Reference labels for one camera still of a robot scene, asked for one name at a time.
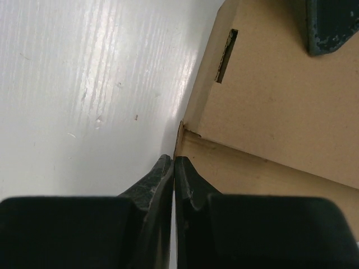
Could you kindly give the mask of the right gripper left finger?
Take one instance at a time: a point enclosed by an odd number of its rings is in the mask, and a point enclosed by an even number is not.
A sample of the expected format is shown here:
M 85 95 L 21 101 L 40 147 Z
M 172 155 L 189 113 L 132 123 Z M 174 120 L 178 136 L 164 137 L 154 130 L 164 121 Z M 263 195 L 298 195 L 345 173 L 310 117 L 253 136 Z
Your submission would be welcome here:
M 1 202 L 2 268 L 168 268 L 173 161 L 113 197 Z

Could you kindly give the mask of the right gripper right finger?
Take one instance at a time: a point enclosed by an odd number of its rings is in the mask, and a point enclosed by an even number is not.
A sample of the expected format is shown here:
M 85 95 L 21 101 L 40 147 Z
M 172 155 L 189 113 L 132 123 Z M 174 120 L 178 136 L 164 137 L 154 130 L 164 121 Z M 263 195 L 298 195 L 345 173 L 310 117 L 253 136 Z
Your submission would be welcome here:
M 178 268 L 357 268 L 341 210 L 319 197 L 223 194 L 174 163 Z

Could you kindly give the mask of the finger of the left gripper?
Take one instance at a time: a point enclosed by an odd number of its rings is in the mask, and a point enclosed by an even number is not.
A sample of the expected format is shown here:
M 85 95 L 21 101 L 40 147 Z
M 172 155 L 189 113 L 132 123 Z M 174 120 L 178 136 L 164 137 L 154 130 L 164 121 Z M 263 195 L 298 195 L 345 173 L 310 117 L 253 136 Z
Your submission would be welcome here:
M 337 51 L 358 32 L 358 0 L 290 1 L 290 13 L 311 56 Z

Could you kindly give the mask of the cardboard box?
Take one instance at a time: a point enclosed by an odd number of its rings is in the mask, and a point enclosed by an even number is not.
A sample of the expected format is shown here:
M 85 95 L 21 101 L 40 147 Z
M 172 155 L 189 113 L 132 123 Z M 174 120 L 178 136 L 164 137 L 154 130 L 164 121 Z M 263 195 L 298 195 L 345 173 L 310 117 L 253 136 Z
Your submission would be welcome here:
M 358 199 L 358 36 L 307 54 L 302 1 L 225 1 L 177 151 L 223 192 Z

